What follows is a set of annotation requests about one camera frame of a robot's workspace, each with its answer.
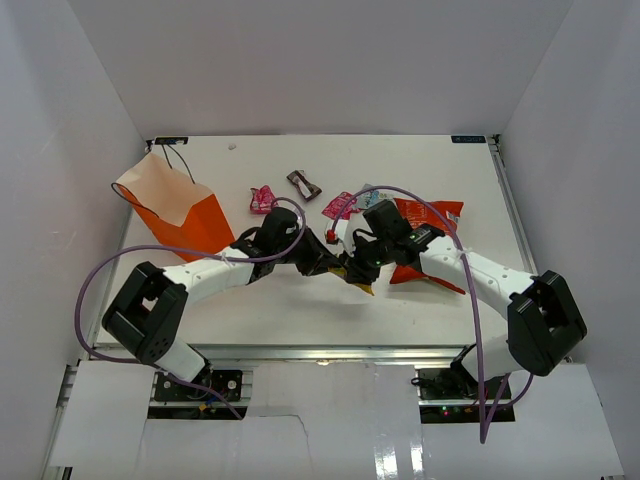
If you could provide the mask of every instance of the black label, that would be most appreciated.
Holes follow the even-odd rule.
[[[482,135],[451,135],[453,143],[487,143]]]
[[[186,145],[189,137],[156,137],[156,145]]]

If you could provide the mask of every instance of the white table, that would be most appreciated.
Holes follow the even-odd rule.
[[[191,137],[176,147],[199,183],[217,195],[235,235],[259,225],[249,213],[250,187],[268,184],[276,195],[301,200],[286,180],[302,169],[323,189],[304,204],[309,225],[322,237],[322,209],[342,191],[365,183],[408,189],[426,200],[465,202],[458,233],[465,247],[504,265],[524,269],[498,174],[487,144],[453,144],[449,136],[287,135]],[[159,146],[153,152],[162,154]],[[168,150],[181,168],[173,152]],[[124,246],[156,243],[134,213]],[[168,252],[136,252],[121,258],[109,301],[140,262],[182,263]],[[375,296],[332,275],[301,277],[279,266],[269,277],[193,306],[178,335],[197,345],[430,346],[472,343],[468,295],[426,281],[390,286],[393,267],[383,269]],[[485,337],[506,331],[494,311],[480,306]],[[104,330],[97,345],[117,342]]]

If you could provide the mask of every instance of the orange paper bag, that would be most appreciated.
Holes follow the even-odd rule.
[[[168,159],[149,153],[115,185],[162,245],[217,253],[234,240],[213,192]],[[189,262],[202,258],[178,255]]]

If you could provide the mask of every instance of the red snack bag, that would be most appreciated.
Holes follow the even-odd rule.
[[[449,229],[440,221],[440,219],[429,210],[427,207],[422,205],[420,202],[416,202],[415,200],[404,200],[402,198],[396,198],[396,205],[398,206],[398,211],[400,215],[409,220],[409,223],[413,228],[417,228],[423,223],[428,223],[429,225],[433,225],[441,230],[444,230],[445,233],[449,233]],[[451,226],[454,229],[458,228],[458,221],[460,220],[460,212],[462,211],[462,207],[464,206],[463,202],[431,202],[438,212],[445,217]],[[455,285],[450,284],[449,282],[445,282],[444,280],[436,277],[431,277],[429,275],[425,275],[423,273],[417,272],[411,267],[396,267],[393,272],[393,276],[389,283],[397,284],[408,282],[409,280],[415,280],[416,278],[428,278],[429,280],[436,282],[443,287],[447,287],[454,292],[458,292],[461,294],[465,294],[465,291],[456,287]]]
[[[271,211],[271,205],[276,199],[276,196],[269,188],[269,185],[265,185],[262,188],[252,188],[251,194],[253,195],[251,204],[249,205],[251,213],[266,214]]]
[[[331,220],[335,220],[336,217],[338,216],[338,213],[340,213],[340,209],[342,208],[342,206],[345,203],[347,203],[351,197],[352,197],[352,195],[350,193],[342,192],[336,198],[331,200],[331,202],[329,202],[329,205],[324,207],[324,210],[322,211],[322,214],[325,217],[329,217]],[[353,201],[345,209],[344,213],[342,214],[342,219],[343,220],[349,220],[349,218],[351,218],[351,214],[352,213],[358,213],[360,211],[359,208],[355,208],[355,203],[356,202]]]

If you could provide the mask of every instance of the red chip bag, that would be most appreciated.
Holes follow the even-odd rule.
[[[396,198],[395,202],[398,206],[400,215],[409,220],[409,223],[413,228],[417,228],[423,223],[428,223],[429,225],[433,225],[434,227],[444,230],[444,232],[447,234],[449,233],[449,229],[444,225],[444,223],[440,221],[436,214],[422,205],[420,202],[416,202],[415,200],[404,200],[402,198]],[[438,210],[438,212],[440,212],[442,216],[449,221],[454,229],[458,228],[460,212],[462,211],[462,207],[464,206],[463,202],[431,202],[431,205],[433,205],[435,209]],[[440,278],[431,277],[429,275],[417,272],[411,267],[396,267],[389,283],[404,283],[408,282],[409,280],[415,280],[416,278],[428,278],[429,280],[436,282],[443,287],[447,287],[454,292],[458,292],[463,295],[465,294],[464,290],[456,287],[455,285],[452,285],[449,282],[445,282]]]

